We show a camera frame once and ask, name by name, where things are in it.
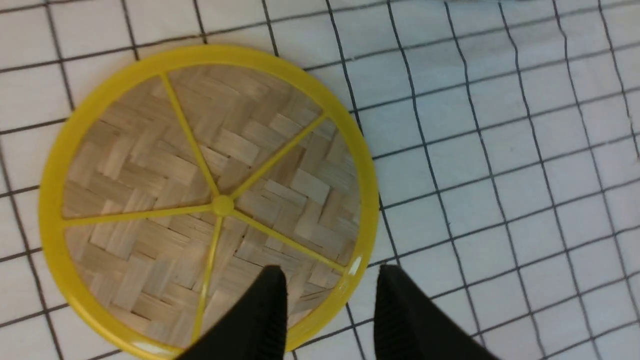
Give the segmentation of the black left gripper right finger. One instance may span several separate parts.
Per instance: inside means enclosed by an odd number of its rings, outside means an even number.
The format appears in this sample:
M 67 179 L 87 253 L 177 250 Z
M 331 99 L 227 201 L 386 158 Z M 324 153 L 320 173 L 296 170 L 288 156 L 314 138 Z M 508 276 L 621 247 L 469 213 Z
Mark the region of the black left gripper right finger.
M 398 265 L 380 266 L 374 310 L 377 360 L 496 360 Z

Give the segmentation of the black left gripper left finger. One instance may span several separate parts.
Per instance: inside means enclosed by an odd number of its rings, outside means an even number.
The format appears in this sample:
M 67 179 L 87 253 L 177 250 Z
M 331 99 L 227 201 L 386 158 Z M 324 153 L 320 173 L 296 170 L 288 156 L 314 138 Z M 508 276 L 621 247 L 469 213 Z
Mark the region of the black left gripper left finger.
M 179 360 L 282 360 L 286 352 L 286 277 L 267 265 L 235 305 Z

